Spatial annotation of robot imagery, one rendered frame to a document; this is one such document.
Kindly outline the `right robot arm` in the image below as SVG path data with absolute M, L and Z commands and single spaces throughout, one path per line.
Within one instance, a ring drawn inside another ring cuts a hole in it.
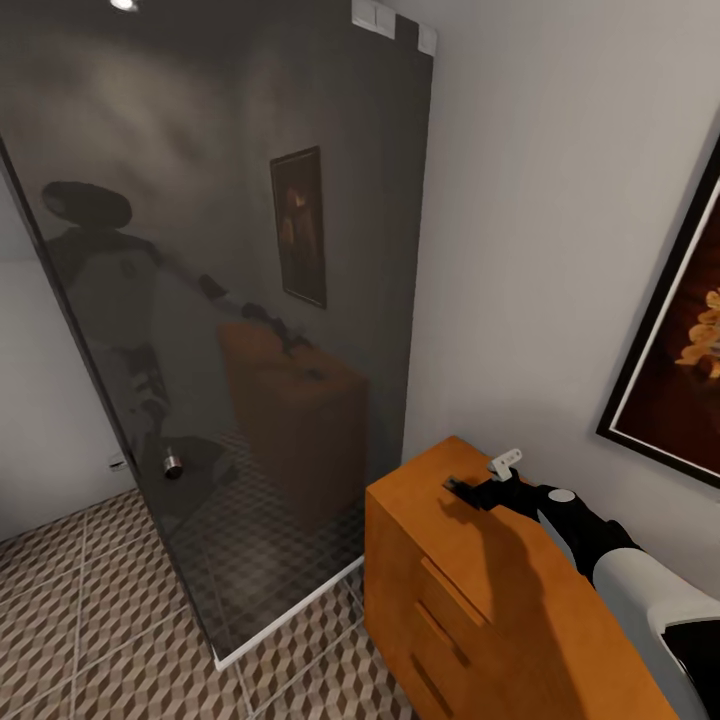
M 487 512 L 506 506 L 541 523 L 597 590 L 679 720 L 720 720 L 720 602 L 651 557 L 618 521 L 595 515 L 574 491 L 522 481 L 511 467 L 522 456 L 511 449 L 488 462 L 489 480 L 455 489 Z

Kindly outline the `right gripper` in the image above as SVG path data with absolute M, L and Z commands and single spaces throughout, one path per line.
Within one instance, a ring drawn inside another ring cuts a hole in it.
M 507 481 L 493 481 L 492 477 L 475 489 L 455 485 L 455 489 L 473 506 L 490 512 L 496 506 L 506 506 L 518 513 L 516 493 L 518 488 L 528 484 L 519 478 L 518 471 L 509 467 L 511 478 Z M 522 488 L 522 487 L 521 487 Z

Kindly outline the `mousetrap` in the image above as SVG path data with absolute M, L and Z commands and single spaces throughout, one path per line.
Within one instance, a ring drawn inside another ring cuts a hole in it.
M 468 484 L 466 484 L 464 481 L 461 481 L 459 478 L 457 478 L 454 475 L 451 475 L 443 484 L 442 484 L 447 490 L 449 490 L 452 494 L 455 494 L 458 498 L 461 498 L 461 500 L 464 500 L 467 504 L 470 504 L 469 501 L 467 501 L 456 489 L 455 485 L 461 485 L 461 487 L 467 487 L 467 489 L 472 489 L 472 487 Z

